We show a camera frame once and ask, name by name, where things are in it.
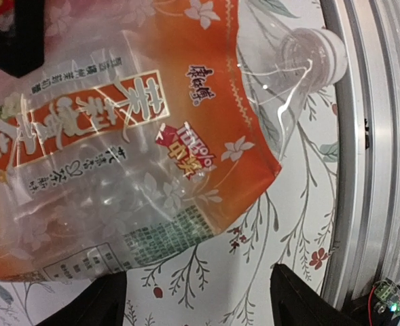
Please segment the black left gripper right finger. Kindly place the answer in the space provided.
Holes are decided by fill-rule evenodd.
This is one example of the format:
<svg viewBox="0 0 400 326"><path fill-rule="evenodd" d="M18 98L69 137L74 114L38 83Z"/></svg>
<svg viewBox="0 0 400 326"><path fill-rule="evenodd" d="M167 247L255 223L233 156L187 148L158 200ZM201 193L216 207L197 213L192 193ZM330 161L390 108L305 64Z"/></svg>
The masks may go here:
<svg viewBox="0 0 400 326"><path fill-rule="evenodd" d="M38 326L122 325L126 306L125 272L96 279L70 304Z"/></svg>

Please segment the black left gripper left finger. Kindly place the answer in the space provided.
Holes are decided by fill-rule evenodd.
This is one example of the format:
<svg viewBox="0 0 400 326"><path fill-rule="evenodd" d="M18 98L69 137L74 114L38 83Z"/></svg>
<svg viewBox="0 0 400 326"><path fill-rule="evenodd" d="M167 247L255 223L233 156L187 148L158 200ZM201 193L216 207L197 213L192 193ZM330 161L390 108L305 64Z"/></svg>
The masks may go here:
<svg viewBox="0 0 400 326"><path fill-rule="evenodd" d="M16 15L9 31L0 30L0 70L23 77L44 63L44 14Z"/></svg>

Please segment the large orange-label plastic bottle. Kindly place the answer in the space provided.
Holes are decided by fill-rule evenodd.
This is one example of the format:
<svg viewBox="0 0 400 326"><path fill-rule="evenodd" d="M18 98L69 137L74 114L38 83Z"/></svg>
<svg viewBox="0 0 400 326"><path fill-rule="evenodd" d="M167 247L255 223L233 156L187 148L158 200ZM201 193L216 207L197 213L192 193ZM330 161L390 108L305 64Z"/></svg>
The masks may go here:
<svg viewBox="0 0 400 326"><path fill-rule="evenodd" d="M0 1L0 280L98 278L225 231L269 188L328 60L276 1Z"/></svg>

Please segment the white bottle cap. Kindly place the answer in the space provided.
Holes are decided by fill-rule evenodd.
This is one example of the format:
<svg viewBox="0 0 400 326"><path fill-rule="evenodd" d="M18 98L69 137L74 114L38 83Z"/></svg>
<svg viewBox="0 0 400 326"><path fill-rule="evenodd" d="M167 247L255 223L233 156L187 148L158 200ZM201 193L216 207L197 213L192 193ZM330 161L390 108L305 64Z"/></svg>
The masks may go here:
<svg viewBox="0 0 400 326"><path fill-rule="evenodd" d="M321 40L328 60L326 85L335 84L343 78L348 68L348 56L344 42L327 29L314 29L313 31Z"/></svg>

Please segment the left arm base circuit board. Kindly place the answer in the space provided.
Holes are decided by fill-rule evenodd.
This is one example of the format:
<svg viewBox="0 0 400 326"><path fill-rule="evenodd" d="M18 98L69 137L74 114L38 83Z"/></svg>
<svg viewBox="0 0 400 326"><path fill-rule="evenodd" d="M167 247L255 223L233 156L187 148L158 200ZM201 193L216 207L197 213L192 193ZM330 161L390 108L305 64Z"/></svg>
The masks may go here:
<svg viewBox="0 0 400 326"><path fill-rule="evenodd" d="M391 320L400 317L400 287L391 279L383 278L374 285L374 299L373 312L387 313Z"/></svg>

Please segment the floral patterned table mat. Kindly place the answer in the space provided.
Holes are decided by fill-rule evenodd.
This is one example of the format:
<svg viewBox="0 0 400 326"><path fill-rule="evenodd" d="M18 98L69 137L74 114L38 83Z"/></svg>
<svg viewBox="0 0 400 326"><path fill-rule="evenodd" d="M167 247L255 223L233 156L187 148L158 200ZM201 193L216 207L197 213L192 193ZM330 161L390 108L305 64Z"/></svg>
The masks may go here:
<svg viewBox="0 0 400 326"><path fill-rule="evenodd" d="M276 1L292 29L325 29L319 1ZM331 85L309 94L275 180L225 231L127 271L124 325L271 325L275 263L321 288L329 257L338 169ZM0 280L0 325L37 325L96 278Z"/></svg>

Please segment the aluminium front rail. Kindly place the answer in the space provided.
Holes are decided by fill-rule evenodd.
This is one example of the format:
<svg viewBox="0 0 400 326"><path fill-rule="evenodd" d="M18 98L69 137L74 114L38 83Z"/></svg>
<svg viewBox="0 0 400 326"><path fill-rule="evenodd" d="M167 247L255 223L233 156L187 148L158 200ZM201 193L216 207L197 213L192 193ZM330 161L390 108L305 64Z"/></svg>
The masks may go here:
<svg viewBox="0 0 400 326"><path fill-rule="evenodd" d="M348 53L336 86L338 195L322 288L337 309L373 284L400 284L400 1L323 1Z"/></svg>

